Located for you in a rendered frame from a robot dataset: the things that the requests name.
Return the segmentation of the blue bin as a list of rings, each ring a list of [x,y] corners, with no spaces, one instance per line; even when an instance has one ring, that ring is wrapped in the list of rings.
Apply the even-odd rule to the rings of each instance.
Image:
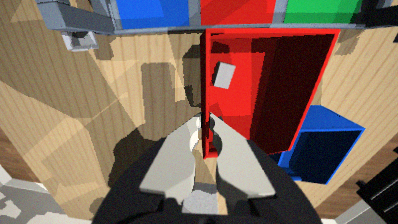
[[[328,184],[366,128],[310,105],[290,151],[269,156],[294,181]]]

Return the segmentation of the grey metal shelf rack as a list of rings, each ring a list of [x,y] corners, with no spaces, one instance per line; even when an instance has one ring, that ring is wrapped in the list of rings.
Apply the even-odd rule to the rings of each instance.
[[[47,29],[68,50],[99,49],[95,34],[205,31],[206,28],[376,29],[398,27],[393,0],[35,0]],[[94,34],[95,33],[95,34]]]

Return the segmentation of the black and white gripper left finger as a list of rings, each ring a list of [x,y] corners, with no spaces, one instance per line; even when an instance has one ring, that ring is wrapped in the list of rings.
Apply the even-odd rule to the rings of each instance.
[[[129,224],[163,212],[168,197],[176,198],[182,211],[184,199],[194,190],[192,152],[198,145],[203,117],[199,112],[131,164],[111,187],[91,224]]]

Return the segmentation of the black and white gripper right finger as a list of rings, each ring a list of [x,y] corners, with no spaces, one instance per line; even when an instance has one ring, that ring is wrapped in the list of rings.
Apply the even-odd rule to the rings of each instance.
[[[209,129],[218,154],[216,188],[228,214],[238,200],[245,200],[251,216],[276,224],[323,224],[297,183],[252,140],[211,112]]]

